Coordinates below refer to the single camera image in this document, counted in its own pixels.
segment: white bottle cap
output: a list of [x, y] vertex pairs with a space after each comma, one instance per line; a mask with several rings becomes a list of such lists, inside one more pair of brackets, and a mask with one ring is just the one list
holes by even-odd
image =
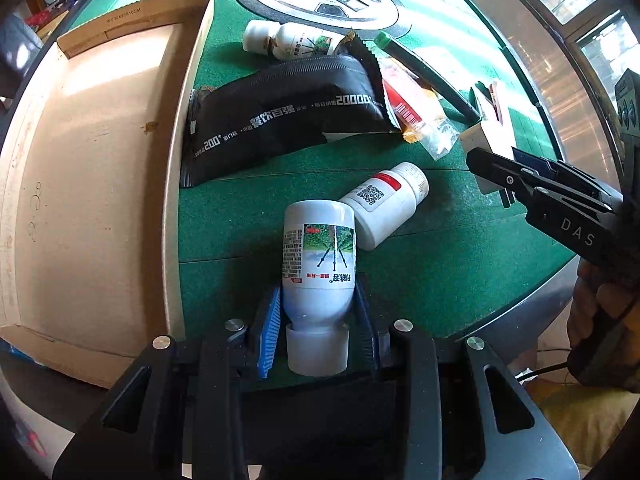
[[246, 24], [242, 35], [242, 49], [245, 52], [268, 54], [269, 39], [278, 33], [279, 28], [280, 24], [278, 22], [251, 20]]
[[339, 374], [347, 367], [349, 327], [333, 329], [293, 330], [287, 325], [289, 369], [309, 377]]
[[422, 170], [410, 162], [401, 162], [391, 168], [391, 171], [404, 178], [415, 195], [415, 203], [418, 205], [429, 194], [429, 181]]

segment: qr code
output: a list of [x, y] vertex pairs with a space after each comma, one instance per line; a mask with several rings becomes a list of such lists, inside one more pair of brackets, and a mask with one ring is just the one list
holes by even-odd
[[372, 186], [371, 184], [369, 184], [361, 192], [357, 193], [357, 196], [361, 197], [369, 205], [374, 205], [384, 195], [385, 194], [382, 191], [380, 191], [376, 186]]

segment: black marker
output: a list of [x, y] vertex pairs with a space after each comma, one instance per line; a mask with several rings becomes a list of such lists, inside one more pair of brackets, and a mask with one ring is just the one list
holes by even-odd
[[420, 56], [411, 52], [386, 32], [380, 32], [375, 42], [378, 48], [397, 59], [420, 79], [423, 79], [432, 86], [434, 90], [449, 101], [457, 111], [463, 114], [467, 121], [473, 124], [481, 121], [480, 114], [469, 101], [463, 98], [460, 92], [453, 88], [446, 79], [428, 65]]

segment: green marker cap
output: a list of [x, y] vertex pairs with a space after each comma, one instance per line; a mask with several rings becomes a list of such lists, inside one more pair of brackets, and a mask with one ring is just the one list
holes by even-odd
[[376, 43], [380, 50], [384, 50], [386, 46], [391, 42], [391, 36], [386, 32], [380, 32], [380, 34], [378, 34], [376, 36], [376, 39], [373, 41]]

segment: yellow cloth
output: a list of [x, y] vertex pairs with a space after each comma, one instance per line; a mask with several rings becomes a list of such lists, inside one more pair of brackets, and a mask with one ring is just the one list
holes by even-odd
[[593, 467], [626, 424], [639, 395], [616, 388], [536, 379], [527, 385], [533, 401], [578, 464]]

